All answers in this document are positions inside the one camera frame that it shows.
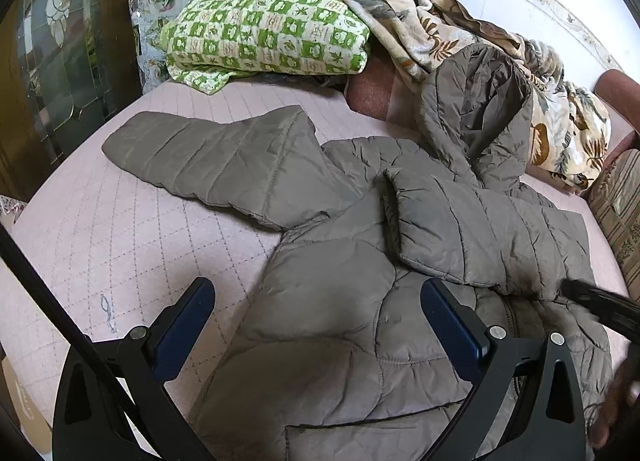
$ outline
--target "black cable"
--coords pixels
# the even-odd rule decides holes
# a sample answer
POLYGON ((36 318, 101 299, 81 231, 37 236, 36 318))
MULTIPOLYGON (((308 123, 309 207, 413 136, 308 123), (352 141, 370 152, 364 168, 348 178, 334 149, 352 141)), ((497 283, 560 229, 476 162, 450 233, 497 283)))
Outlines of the black cable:
POLYGON ((136 404, 113 375, 111 369, 100 359, 92 343, 82 334, 60 302, 53 296, 53 293, 33 269, 31 263, 2 224, 0 224, 0 257, 42 312, 91 367, 98 380, 109 389, 120 408, 126 412, 140 433, 146 437, 146 426, 140 418, 136 404))

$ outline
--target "silver bolt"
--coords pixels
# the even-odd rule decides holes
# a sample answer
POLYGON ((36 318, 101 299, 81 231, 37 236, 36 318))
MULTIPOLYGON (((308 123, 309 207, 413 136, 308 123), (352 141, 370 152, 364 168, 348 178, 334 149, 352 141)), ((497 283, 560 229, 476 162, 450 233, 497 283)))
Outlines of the silver bolt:
POLYGON ((489 329, 489 334, 496 340, 502 340, 503 338, 505 338, 505 336, 507 336, 507 331, 505 331, 500 326, 492 326, 489 329))
POLYGON ((564 344, 564 336, 562 336, 560 333, 551 333, 550 338, 551 341, 557 346, 561 346, 562 344, 564 344))
POLYGON ((146 327, 135 326, 132 330, 130 330, 129 336, 134 340, 141 340, 146 336, 146 327))

